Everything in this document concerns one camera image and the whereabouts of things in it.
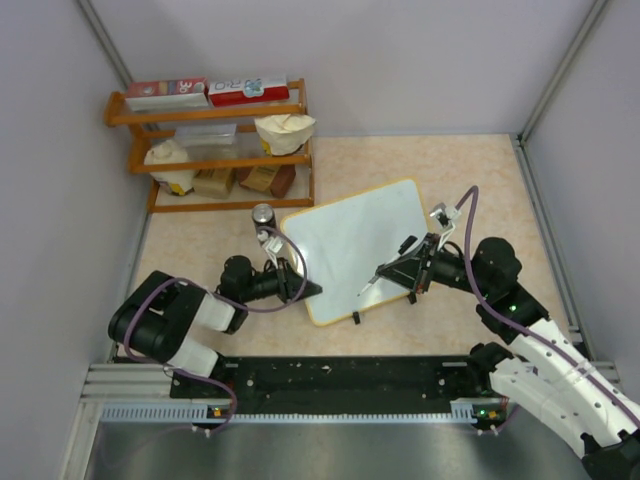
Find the white black marker pen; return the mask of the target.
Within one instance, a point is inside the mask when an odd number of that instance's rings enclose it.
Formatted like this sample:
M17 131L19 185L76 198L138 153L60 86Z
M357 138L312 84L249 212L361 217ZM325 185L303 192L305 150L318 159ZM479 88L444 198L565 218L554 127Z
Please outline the white black marker pen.
M366 285L357 294L357 296L358 297L362 296L367 290L369 290L373 285L375 285L376 282L380 279L379 271L381 269L386 268L387 266L389 266L393 262L399 260L401 258L401 256L404 255L407 252L407 250L416 242L417 242L417 237L416 236L414 236L414 235L408 236L404 240L404 242L401 244L401 246L399 247L397 252L389 260L387 260L386 262L384 262L383 264L379 265L376 268L373 277L366 283Z

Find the cream paper bag right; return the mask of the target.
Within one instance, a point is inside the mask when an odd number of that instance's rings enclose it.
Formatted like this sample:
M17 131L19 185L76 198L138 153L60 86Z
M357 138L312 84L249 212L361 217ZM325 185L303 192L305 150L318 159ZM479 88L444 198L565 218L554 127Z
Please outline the cream paper bag right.
M256 118L254 125L268 155L288 156L312 137L316 119L303 114L279 114Z

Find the red white box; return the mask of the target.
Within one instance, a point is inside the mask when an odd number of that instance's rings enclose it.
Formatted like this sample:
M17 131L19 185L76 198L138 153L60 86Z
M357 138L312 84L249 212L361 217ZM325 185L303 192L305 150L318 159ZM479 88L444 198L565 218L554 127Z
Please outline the red white box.
M134 82L125 102L132 111L208 108L208 88L205 77Z
M212 82L208 96L214 107L222 108L284 101L290 98L290 93L285 76L260 76Z

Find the black drink can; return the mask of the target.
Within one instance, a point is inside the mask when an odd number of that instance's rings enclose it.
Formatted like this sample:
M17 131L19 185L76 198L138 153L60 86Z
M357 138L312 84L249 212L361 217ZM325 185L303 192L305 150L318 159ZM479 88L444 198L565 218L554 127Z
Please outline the black drink can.
M277 229L275 211L267 203L261 203L251 210L251 219L260 242L265 242L270 234Z

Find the tan brown box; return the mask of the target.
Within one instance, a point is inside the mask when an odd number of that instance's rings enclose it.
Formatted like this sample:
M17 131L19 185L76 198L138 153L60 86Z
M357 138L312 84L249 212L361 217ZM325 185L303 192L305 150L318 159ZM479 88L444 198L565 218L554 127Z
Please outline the tan brown box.
M194 193L213 199L227 199L235 182L233 168L200 170L192 180Z

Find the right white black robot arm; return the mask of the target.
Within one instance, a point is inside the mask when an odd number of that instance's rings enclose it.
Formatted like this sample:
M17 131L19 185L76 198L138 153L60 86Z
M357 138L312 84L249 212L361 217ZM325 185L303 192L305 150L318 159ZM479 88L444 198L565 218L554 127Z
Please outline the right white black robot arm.
M409 237L377 277L413 295L432 283L481 295L476 308L499 343L475 346L466 380L476 394L514 401L560 437L592 479L639 476L639 405L614 386L564 335L518 281L511 244L483 239L471 258Z

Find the wooden three tier shelf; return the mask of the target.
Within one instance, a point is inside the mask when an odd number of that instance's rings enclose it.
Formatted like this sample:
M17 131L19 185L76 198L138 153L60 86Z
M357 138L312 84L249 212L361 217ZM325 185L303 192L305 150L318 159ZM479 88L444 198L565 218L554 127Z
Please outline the wooden three tier shelf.
M276 208L307 208L315 203L315 179L312 141L307 140L293 154L272 157L260 145L260 138L254 120L275 114L306 114L308 112L305 80L300 78L288 83L290 98L284 102L271 104L247 104L222 109L174 112L133 112L125 102L125 94L111 93L104 109L103 121L106 126L126 127L132 144L126 162L131 174L151 175L158 172L182 170L210 170L232 168L249 170L253 167L293 165L296 176L292 186L282 199L269 199L266 195L249 189L234 188L226 199L172 196L162 190L156 180L151 181L147 199L150 213L178 213L216 210L245 210L267 202ZM187 140L189 163L167 163L149 165L145 162L147 152L161 142L172 138L180 127L213 127L235 125L235 134L227 145L215 145L210 140Z

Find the yellow framed whiteboard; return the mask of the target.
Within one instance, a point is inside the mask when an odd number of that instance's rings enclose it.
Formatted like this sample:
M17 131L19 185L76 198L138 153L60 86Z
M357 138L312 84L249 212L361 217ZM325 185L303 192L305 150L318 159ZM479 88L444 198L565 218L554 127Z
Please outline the yellow framed whiteboard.
M286 216L280 228L299 248L308 278L322 293L305 300L311 322L324 327L408 295L387 280L366 284L407 237L428 222L417 182L401 178Z

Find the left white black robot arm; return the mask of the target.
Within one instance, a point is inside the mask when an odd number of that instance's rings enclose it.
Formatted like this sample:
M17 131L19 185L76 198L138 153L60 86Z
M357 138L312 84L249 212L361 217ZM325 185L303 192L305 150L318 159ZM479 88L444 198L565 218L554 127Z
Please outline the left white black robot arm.
M216 396L226 387L227 374L216 366L221 355L195 339L199 329L233 334L248 312L242 306L276 297L283 303L306 299L323 292L305 280L283 257L267 261L256 270L241 255L228 258L216 290L206 289L161 272L152 272L116 310L108 325L108 336L160 364L192 374L192 384L205 396Z

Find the red white box right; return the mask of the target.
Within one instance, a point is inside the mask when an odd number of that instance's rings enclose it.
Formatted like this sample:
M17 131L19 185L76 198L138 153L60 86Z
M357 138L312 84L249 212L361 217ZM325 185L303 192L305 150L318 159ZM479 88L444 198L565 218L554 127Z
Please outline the red white box right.
M222 108L284 101L290 98L290 93L285 76L260 76L212 82L208 96L214 107Z

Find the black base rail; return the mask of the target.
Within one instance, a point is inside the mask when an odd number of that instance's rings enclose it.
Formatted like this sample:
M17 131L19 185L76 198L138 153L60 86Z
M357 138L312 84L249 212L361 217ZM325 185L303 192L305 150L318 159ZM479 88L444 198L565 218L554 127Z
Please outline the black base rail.
M479 386L463 356L228 357L212 378L250 415L448 413L456 400L483 411L507 405Z

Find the reddish brown packet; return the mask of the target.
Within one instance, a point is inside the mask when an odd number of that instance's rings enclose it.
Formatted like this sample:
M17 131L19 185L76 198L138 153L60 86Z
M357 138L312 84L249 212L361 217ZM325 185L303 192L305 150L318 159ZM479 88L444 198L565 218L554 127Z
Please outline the reddish brown packet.
M236 180L245 189L282 199L296 178L294 165L263 165L240 168Z

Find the red white box left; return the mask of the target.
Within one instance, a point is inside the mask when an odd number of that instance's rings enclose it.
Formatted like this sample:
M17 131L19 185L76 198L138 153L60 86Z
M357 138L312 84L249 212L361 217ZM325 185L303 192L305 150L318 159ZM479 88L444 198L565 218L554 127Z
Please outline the red white box left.
M132 111L208 108L208 88L205 77L134 82L125 102Z

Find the clear plastic container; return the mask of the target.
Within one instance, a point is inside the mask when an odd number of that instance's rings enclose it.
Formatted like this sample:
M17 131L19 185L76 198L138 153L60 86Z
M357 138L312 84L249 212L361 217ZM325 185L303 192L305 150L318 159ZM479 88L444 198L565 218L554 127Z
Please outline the clear plastic container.
M175 141L192 161L239 157L236 124L189 125L175 130Z

